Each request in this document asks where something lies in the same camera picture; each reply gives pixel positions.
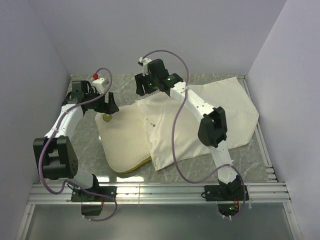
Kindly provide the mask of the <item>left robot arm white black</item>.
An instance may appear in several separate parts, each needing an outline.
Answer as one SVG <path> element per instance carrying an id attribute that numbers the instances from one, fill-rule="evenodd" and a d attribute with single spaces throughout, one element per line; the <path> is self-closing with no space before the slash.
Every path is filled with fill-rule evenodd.
<path id="1" fill-rule="evenodd" d="M 114 94 L 109 89 L 111 80 L 97 77 L 93 82 L 77 80 L 71 83 L 69 91 L 61 104 L 60 114 L 49 132 L 33 141 L 40 182 L 52 194 L 59 195 L 62 190 L 51 189 L 46 180 L 62 179 L 63 183 L 83 190 L 89 201 L 96 201 L 101 195 L 97 177 L 79 167 L 78 158 L 71 139 L 79 121 L 86 111 L 112 115 L 119 111 Z"/>

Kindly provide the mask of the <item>cream quilted pillow yellow edge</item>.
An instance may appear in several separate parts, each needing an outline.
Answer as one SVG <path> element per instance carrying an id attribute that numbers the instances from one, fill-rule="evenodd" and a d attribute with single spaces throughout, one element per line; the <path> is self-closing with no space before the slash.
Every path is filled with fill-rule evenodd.
<path id="1" fill-rule="evenodd" d="M 126 174 L 152 160 L 136 103 L 121 106 L 112 115 L 97 113 L 95 122 L 107 163 L 114 172 Z"/>

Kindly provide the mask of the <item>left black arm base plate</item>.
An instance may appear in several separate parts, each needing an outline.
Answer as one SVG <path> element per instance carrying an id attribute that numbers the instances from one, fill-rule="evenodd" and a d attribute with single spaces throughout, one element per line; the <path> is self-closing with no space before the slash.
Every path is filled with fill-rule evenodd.
<path id="1" fill-rule="evenodd" d="M 80 189 L 73 188 L 70 201 L 75 203 L 113 202 L 116 199 L 117 187 L 100 186 L 97 193 L 104 195 L 104 197 L 88 194 Z"/>

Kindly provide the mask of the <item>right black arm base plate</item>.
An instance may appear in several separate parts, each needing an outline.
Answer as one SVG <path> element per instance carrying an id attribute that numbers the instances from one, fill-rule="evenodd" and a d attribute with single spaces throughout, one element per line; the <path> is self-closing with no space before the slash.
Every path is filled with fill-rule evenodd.
<path id="1" fill-rule="evenodd" d="M 244 198 L 246 201 L 248 201 L 249 193 L 246 185 L 244 188 L 240 186 L 234 191 L 228 191 L 226 188 L 223 188 L 222 185 L 205 185 L 204 192 L 201 194 L 201 197 L 207 202 L 231 202 L 235 200 L 243 201 Z"/>

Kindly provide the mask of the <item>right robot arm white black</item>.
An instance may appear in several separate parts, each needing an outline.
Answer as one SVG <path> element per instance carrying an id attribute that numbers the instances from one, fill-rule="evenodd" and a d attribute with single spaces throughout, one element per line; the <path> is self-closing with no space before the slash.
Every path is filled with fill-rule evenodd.
<path id="1" fill-rule="evenodd" d="M 199 123 L 197 137 L 206 146 L 215 162 L 218 174 L 218 193 L 221 200 L 234 200 L 246 187 L 240 173 L 233 166 L 227 149 L 227 120 L 225 110 L 205 102 L 188 87 L 178 74 L 170 74 L 161 59 L 141 57 L 138 64 L 142 72 L 135 75 L 136 93 L 140 96 L 156 90 L 180 102 L 178 111 L 187 108 Z"/>

